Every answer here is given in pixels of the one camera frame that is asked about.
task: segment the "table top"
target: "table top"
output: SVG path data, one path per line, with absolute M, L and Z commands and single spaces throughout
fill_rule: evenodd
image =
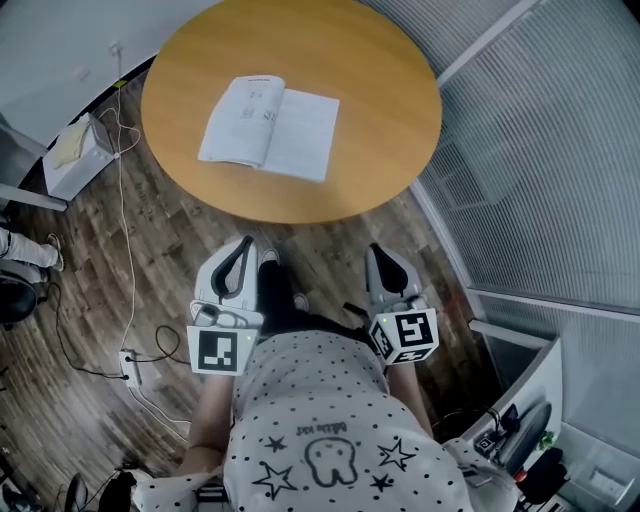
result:
M 197 159 L 228 85 L 258 74 L 340 100 L 324 183 Z M 420 50 L 353 0 L 226 0 L 169 39 L 142 96 L 145 137 L 181 187 L 240 217 L 289 224 L 350 217 L 399 194 L 431 158 L 441 120 Z

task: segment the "shoe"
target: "shoe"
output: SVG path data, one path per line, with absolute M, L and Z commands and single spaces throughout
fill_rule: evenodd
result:
M 45 284 L 49 282 L 49 271 L 46 268 L 36 267 L 40 272 L 40 283 Z
M 276 251 L 275 249 L 269 249 L 267 252 L 265 252 L 262 255 L 262 260 L 260 260 L 260 265 L 266 263 L 267 261 L 275 261 L 276 263 L 278 263 L 278 265 L 280 265 L 280 255 L 278 254 L 278 251 Z
M 293 303 L 297 310 L 304 311 L 305 313 L 309 312 L 309 301 L 304 293 L 296 293 L 293 296 Z
M 55 247 L 58 251 L 58 261 L 56 261 L 55 265 L 53 265 L 51 268 L 53 270 L 57 270 L 58 272 L 62 272 L 65 269 L 66 264 L 64 261 L 64 256 L 62 256 L 62 246 L 60 245 L 60 239 L 58 238 L 58 235 L 49 233 L 47 235 L 47 243 Z

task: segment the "cable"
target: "cable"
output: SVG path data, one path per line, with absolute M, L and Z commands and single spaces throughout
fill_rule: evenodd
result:
M 62 488 L 64 487 L 64 484 L 61 484 L 60 487 L 58 487 L 58 493 L 56 494 L 56 500 L 53 502 L 53 512 L 57 512 L 57 508 L 58 508 L 58 499 L 60 498 L 60 494 L 62 494 Z
M 178 340 L 178 342 L 176 343 L 176 346 L 173 348 L 171 352 L 167 352 L 164 348 L 162 348 L 162 345 L 160 345 L 160 339 L 158 338 L 158 333 L 160 332 L 160 329 L 167 329 L 168 331 L 172 332 L 173 334 L 175 334 L 176 339 Z M 156 345 L 158 347 L 158 350 L 160 350 L 160 352 L 162 352 L 163 355 L 154 357 L 152 359 L 138 359 L 137 356 L 134 356 L 135 357 L 134 360 L 136 363 L 155 363 L 157 361 L 162 361 L 164 359 L 171 359 L 176 363 L 186 364 L 191 366 L 191 363 L 189 361 L 183 361 L 182 359 L 177 359 L 173 357 L 173 354 L 175 354 L 178 351 L 178 349 L 180 348 L 180 344 L 182 343 L 182 338 L 180 337 L 180 334 L 178 333 L 178 331 L 176 331 L 170 325 L 159 325 L 158 328 L 156 329 L 155 337 L 156 337 Z
M 122 72 L 121 70 L 122 59 L 120 55 L 120 49 L 117 49 L 116 51 L 116 60 L 118 63 L 118 80 L 120 80 L 121 72 Z M 124 349 L 124 346 L 127 341 L 127 334 L 129 334 L 129 330 L 131 329 L 131 324 L 133 324 L 133 318 L 136 314 L 136 273 L 133 268 L 133 255 L 131 254 L 131 240 L 129 239 L 129 226 L 127 225 L 127 217 L 124 214 L 124 192 L 122 190 L 122 155 L 127 151 L 129 151 L 130 149 L 133 149 L 136 146 L 136 144 L 140 142 L 140 138 L 142 136 L 140 133 L 140 130 L 138 130 L 137 128 L 134 128 L 133 126 L 126 126 L 120 122 L 120 114 L 122 111 L 121 90 L 122 90 L 122 85 L 118 87 L 118 93 L 117 93 L 118 109 L 115 110 L 113 107 L 110 107 L 106 109 L 104 112 L 102 112 L 102 114 L 100 114 L 100 116 L 98 117 L 98 119 L 101 119 L 102 116 L 105 115 L 107 112 L 112 111 L 116 115 L 116 123 L 118 125 L 118 138 L 117 138 L 118 153 L 115 156 L 118 160 L 118 185 L 120 187 L 120 216 L 122 217 L 122 224 L 124 227 L 124 236 L 125 236 L 125 239 L 127 240 L 127 251 L 129 253 L 129 265 L 131 267 L 131 314 L 129 315 L 129 321 L 127 322 L 127 326 L 125 327 L 124 333 L 122 335 L 122 343 L 120 345 L 120 351 Z M 135 132 L 137 134 L 137 138 L 135 142 L 125 149 L 122 149 L 122 140 L 121 140 L 123 128 L 129 131 Z
M 89 375 L 96 375 L 98 377 L 104 377 L 105 379 L 127 380 L 127 378 L 122 373 L 110 374 L 110 373 L 98 372 L 94 370 L 89 370 L 87 368 L 82 368 L 80 366 L 76 366 L 71 362 L 71 358 L 69 357 L 69 354 L 67 354 L 67 349 L 65 348 L 64 342 L 62 341 L 62 335 L 60 334 L 60 306 L 62 305 L 62 289 L 57 283 L 51 283 L 47 288 L 47 298 L 51 293 L 51 288 L 57 288 L 58 290 L 58 304 L 56 305 L 56 335 L 58 336 L 58 341 L 60 342 L 62 353 L 64 354 L 64 357 L 67 359 L 67 363 L 69 363 L 69 366 L 71 366 L 71 368 L 73 368 L 76 371 L 88 373 Z
M 189 425 L 191 425 L 191 422 L 189 420 L 174 420 L 173 418 L 169 418 L 169 416 L 166 415 L 166 413 L 160 409 L 160 407 L 158 407 L 156 404 L 154 404 L 151 400 L 149 400 L 146 396 L 144 396 L 144 394 L 142 393 L 142 390 L 139 390 L 140 392 L 140 397 L 146 402 L 148 403 L 151 407 L 153 407 L 156 411 L 158 411 L 160 414 L 162 414 L 162 416 L 170 421 L 171 423 L 188 423 Z
M 144 408 L 147 410 L 147 412 L 148 412 L 149 414 L 151 414 L 151 416 L 153 416 L 153 417 L 156 419 L 156 421 L 158 421 L 159 423 L 161 423 L 162 425 L 164 425 L 164 426 L 167 428 L 167 430 L 169 430 L 170 432 L 173 432 L 177 437 L 179 437 L 180 439 L 182 439 L 185 443 L 187 442 L 187 439 L 186 439 L 182 434 L 180 434 L 177 430 L 174 430 L 174 429 L 173 429 L 173 428 L 171 428 L 169 425 L 167 425 L 164 421 L 162 421 L 160 418 L 158 418 L 158 417 L 153 413 L 153 411 L 152 411 L 151 409 L 149 409 L 149 407 L 147 407 L 147 405 L 145 405 L 144 403 L 142 403 L 142 402 L 138 399 L 138 397 L 137 397 L 136 395 L 134 395 L 134 394 L 133 394 L 133 391 L 131 390 L 131 388 L 129 388 L 129 387 L 128 387 L 127 389 L 129 390 L 129 394 L 131 395 L 131 397 L 132 397 L 136 402 L 138 402 L 142 407 L 144 407 Z M 156 405 L 153 405 L 153 406 L 154 406 L 156 409 L 158 409 L 160 412 L 162 412 L 162 410 L 161 410 L 159 407 L 157 407 Z M 166 414 L 165 414 L 165 417 L 167 417 L 167 419 L 169 419 L 170 421 L 174 421 L 174 420 L 171 420 L 171 418 L 169 418 L 168 416 L 166 416 Z
M 93 501 L 93 499 L 98 495 L 98 493 L 102 489 L 104 489 L 104 486 L 107 485 L 113 479 L 113 477 L 116 476 L 118 473 L 120 473 L 119 469 L 116 469 L 113 473 L 111 473 L 111 476 L 105 480 L 105 482 L 98 488 L 98 490 L 96 492 L 93 493 L 93 496 L 91 496 L 91 498 L 89 498 L 89 501 L 87 501 L 84 504 L 84 507 L 82 507 L 80 510 L 78 510 L 78 512 L 84 512 L 87 509 L 87 507 L 89 506 L 89 503 L 91 503 Z
M 440 423 L 451 416 L 455 416 L 457 414 L 463 414 L 467 412 L 483 412 L 485 414 L 490 414 L 493 417 L 493 421 L 496 424 L 496 432 L 500 429 L 500 414 L 493 407 L 484 407 L 484 406 L 473 406 L 473 407 L 463 407 L 461 409 L 456 409 L 449 414 L 445 414 L 442 418 L 436 421 L 433 425 L 431 425 L 432 429 L 435 429 Z

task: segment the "leg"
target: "leg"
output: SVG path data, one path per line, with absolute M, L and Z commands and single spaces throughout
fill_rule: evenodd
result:
M 28 265 L 26 263 L 20 263 L 19 261 L 0 259 L 0 271 L 16 274 L 31 284 L 46 283 L 48 281 L 46 271 L 35 265 Z
M 280 331 L 297 313 L 287 274 L 275 260 L 265 261 L 258 270 L 257 309 L 265 316 L 262 330 L 268 334 Z
M 5 259 L 24 261 L 42 268 L 53 267 L 59 260 L 58 250 L 52 245 L 37 244 L 26 236 L 3 228 L 0 228 L 0 254 L 4 254 Z

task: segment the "white cable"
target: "white cable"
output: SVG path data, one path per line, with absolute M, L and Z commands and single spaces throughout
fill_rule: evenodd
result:
M 121 79 L 121 58 L 120 58 L 120 51 L 118 50 L 117 52 L 117 61 L 118 61 L 118 80 Z M 133 319 L 135 317 L 136 314 L 136 273 L 133 267 L 133 254 L 131 252 L 131 240 L 129 239 L 129 226 L 127 225 L 127 217 L 124 213 L 124 191 L 122 189 L 122 155 L 124 153 L 126 153 L 127 151 L 129 151 L 130 149 L 133 149 L 136 144 L 138 144 L 138 142 L 140 142 L 140 138 L 141 138 L 141 133 L 140 130 L 138 130 L 137 128 L 134 128 L 133 126 L 127 126 L 125 124 L 122 124 L 122 122 L 120 121 L 120 114 L 122 111 L 122 100 L 121 100 L 121 90 L 122 90 L 122 85 L 120 85 L 120 87 L 118 87 L 118 92 L 117 92 L 117 98 L 118 98 L 118 108 L 117 110 L 114 109 L 113 107 L 110 107 L 108 109 L 106 109 L 104 112 L 102 112 L 102 114 L 100 114 L 100 116 L 98 117 L 98 119 L 101 119 L 102 116 L 104 116 L 107 112 L 111 111 L 115 114 L 116 116 L 116 123 L 118 125 L 118 138 L 117 138 L 117 147 L 118 147 L 118 152 L 116 153 L 115 157 L 118 160 L 118 186 L 120 188 L 120 215 L 122 218 L 122 225 L 124 228 L 124 236 L 125 239 L 127 241 L 127 252 L 129 253 L 129 266 L 131 269 L 131 314 L 129 315 L 129 321 L 127 322 L 127 326 L 124 330 L 124 333 L 122 334 L 122 343 L 120 344 L 120 351 L 122 351 L 124 349 L 124 346 L 127 342 L 127 334 L 129 333 L 129 330 L 131 329 L 131 324 L 133 324 Z M 125 130 L 129 130 L 131 132 L 135 132 L 135 134 L 137 135 L 135 141 L 133 142 L 133 144 L 131 144 L 129 147 L 122 149 L 122 140 L 121 140 L 121 136 L 122 136 L 122 129 Z M 133 393 L 133 391 L 131 390 L 131 388 L 127 388 L 129 390 L 129 394 L 131 394 L 131 396 L 133 397 L 133 399 L 138 402 L 142 407 L 144 407 L 147 412 L 149 414 L 151 414 L 151 416 L 153 416 L 159 423 L 161 423 L 162 425 L 164 425 L 169 431 L 173 432 L 176 436 L 178 436 L 180 439 L 182 439 L 185 443 L 187 442 L 187 440 L 185 439 L 184 436 L 182 436 L 178 431 L 176 431 L 175 429 L 171 428 L 169 425 L 167 425 L 164 421 L 162 421 L 160 418 L 158 418 L 151 409 L 149 409 L 149 407 L 147 407 L 147 405 L 145 405 L 144 403 L 142 403 L 138 397 Z M 138 390 L 138 392 L 140 393 L 140 397 L 147 403 L 149 404 L 151 407 L 153 407 L 156 411 L 158 411 L 166 420 L 170 421 L 171 423 L 175 423 L 175 424 L 179 424 L 179 423 L 188 423 L 189 425 L 191 424 L 190 421 L 187 420 L 174 420 L 172 418 L 170 418 L 169 416 L 167 416 L 167 414 L 160 409 L 160 407 L 158 407 L 157 405 L 155 405 L 153 402 L 151 402 L 149 399 L 147 399 L 147 397 L 144 396 L 144 394 L 142 394 L 142 390 Z
M 120 50 L 118 50 L 116 53 L 116 59 L 118 62 L 118 80 L 120 80 L 121 64 L 122 64 L 121 57 L 120 57 Z M 136 273 L 133 268 L 133 255 L 131 254 L 131 240 L 129 239 L 129 226 L 127 225 L 127 217 L 124 214 L 124 192 L 122 190 L 122 155 L 127 151 L 129 151 L 130 149 L 133 149 L 134 147 L 136 147 L 136 144 L 140 142 L 141 133 L 140 133 L 140 130 L 138 130 L 137 128 L 134 128 L 133 126 L 126 126 L 120 122 L 120 114 L 122 110 L 122 102 L 121 102 L 122 84 L 119 84 L 119 85 L 120 87 L 118 87 L 118 93 L 117 93 L 118 109 L 116 110 L 113 107 L 110 107 L 107 110 L 105 110 L 102 114 L 100 114 L 98 119 L 101 119 L 102 116 L 105 115 L 107 112 L 112 111 L 116 116 L 116 123 L 118 125 L 118 138 L 116 142 L 118 146 L 118 152 L 115 154 L 115 157 L 118 160 L 118 185 L 120 187 L 120 215 L 122 217 L 124 236 L 125 236 L 125 239 L 127 240 L 127 251 L 129 253 L 129 266 L 131 268 L 131 314 L 129 315 L 129 321 L 127 322 L 127 326 L 125 327 L 124 333 L 122 334 L 122 343 L 120 344 L 120 351 L 122 351 L 127 341 L 127 334 L 129 334 L 129 330 L 131 329 L 133 318 L 136 314 Z M 125 130 L 135 132 L 135 134 L 137 135 L 135 142 L 125 149 L 122 149 L 122 140 L 121 140 L 123 128 Z
M 168 421 L 170 421 L 171 423 L 188 423 L 189 425 L 191 425 L 191 422 L 189 420 L 174 420 L 173 418 L 169 418 L 169 416 L 166 415 L 166 413 L 160 409 L 160 407 L 158 407 L 156 404 L 154 404 L 151 400 L 149 400 L 146 396 L 144 396 L 144 394 L 142 393 L 142 390 L 139 389 L 138 390 L 140 393 L 140 397 L 146 402 L 148 403 L 151 407 L 153 407 L 156 411 L 158 411 L 160 414 L 162 414 L 162 416 L 164 416 L 164 418 Z
M 158 418 L 158 417 L 153 413 L 153 411 L 152 411 L 151 409 L 149 409 L 149 407 L 147 407 L 144 403 L 142 403 L 140 400 L 138 400 L 138 397 L 137 397 L 136 395 L 134 395 L 134 393 L 133 393 L 133 391 L 131 390 L 131 388 L 130 388 L 130 387 L 127 387 L 127 389 L 129 390 L 129 394 L 132 396 L 132 398 L 133 398 L 136 402 L 138 402 L 142 407 L 144 407 L 144 408 L 147 410 L 147 412 L 148 412 L 149 414 L 151 414 L 151 416 L 153 416 L 153 417 L 156 419 L 156 421 L 158 421 L 158 423 L 161 423 L 162 425 L 164 425 L 164 426 L 166 427 L 166 429 L 167 429 L 167 430 L 169 430 L 170 432 L 174 433 L 177 437 L 179 437 L 179 438 L 180 438 L 182 441 L 184 441 L 185 443 L 187 442 L 187 439 L 186 439 L 182 434 L 180 434 L 180 432 L 178 432 L 177 430 L 175 430 L 175 429 L 171 428 L 169 425 L 167 425 L 164 421 L 162 421 L 160 418 Z

